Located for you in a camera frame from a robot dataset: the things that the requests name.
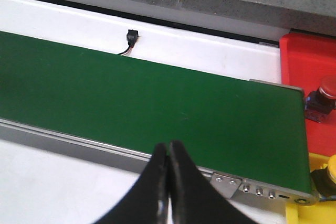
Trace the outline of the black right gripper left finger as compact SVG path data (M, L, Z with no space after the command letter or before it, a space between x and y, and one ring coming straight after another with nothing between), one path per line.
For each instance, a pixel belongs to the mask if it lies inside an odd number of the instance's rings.
M123 198L96 223L167 223L166 145L155 146L137 181Z

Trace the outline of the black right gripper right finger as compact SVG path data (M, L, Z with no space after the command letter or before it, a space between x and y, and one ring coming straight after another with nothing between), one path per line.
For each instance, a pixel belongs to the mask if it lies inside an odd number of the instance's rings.
M255 223L210 184L177 140L169 144L169 191L174 223Z

